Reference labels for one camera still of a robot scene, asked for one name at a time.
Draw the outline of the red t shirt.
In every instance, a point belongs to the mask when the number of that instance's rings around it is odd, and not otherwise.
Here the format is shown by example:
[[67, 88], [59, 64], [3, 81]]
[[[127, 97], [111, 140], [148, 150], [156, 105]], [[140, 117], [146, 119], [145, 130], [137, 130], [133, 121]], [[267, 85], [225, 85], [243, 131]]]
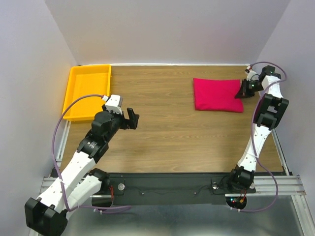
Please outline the red t shirt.
[[209, 80], [194, 78], [194, 107], [198, 111], [224, 111], [242, 113], [244, 106], [235, 95], [240, 89], [239, 80]]

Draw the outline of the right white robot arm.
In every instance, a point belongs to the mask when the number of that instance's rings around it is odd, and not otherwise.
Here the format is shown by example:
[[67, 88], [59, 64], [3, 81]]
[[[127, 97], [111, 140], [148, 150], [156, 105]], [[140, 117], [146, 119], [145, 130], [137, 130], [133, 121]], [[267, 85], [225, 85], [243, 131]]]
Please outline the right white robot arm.
[[227, 188], [232, 192], [248, 190], [253, 184], [256, 165], [259, 163], [259, 155], [268, 136], [280, 123], [288, 108], [289, 100], [281, 93], [281, 74], [276, 72], [278, 68], [284, 76], [285, 71], [271, 62], [262, 61], [265, 66], [257, 74], [253, 67], [259, 62], [249, 65], [245, 73], [247, 77], [242, 80], [240, 90], [235, 98], [250, 98], [260, 92], [259, 101], [255, 107], [251, 120], [251, 137], [245, 151], [232, 169], [226, 180]]

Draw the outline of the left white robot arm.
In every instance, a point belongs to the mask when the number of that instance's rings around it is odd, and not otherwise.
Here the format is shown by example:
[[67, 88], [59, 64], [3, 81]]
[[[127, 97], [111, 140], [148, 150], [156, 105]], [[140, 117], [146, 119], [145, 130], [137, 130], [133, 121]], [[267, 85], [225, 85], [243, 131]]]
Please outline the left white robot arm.
[[84, 208], [94, 193], [109, 190], [109, 175], [95, 168], [119, 129], [136, 129], [140, 116], [132, 108], [129, 118], [103, 110], [95, 115], [91, 130], [80, 142], [61, 175], [36, 199], [25, 203], [26, 225], [43, 236], [60, 236], [72, 213]]

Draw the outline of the yellow plastic tray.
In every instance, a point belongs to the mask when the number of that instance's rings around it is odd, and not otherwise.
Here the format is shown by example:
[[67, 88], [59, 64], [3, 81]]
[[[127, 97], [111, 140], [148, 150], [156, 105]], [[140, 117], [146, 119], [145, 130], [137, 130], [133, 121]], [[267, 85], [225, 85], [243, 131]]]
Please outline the yellow plastic tray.
[[[63, 111], [76, 99], [90, 94], [110, 95], [111, 65], [81, 65], [71, 68], [65, 93]], [[78, 101], [64, 115], [68, 121], [93, 120], [102, 111], [104, 101], [88, 97]]]

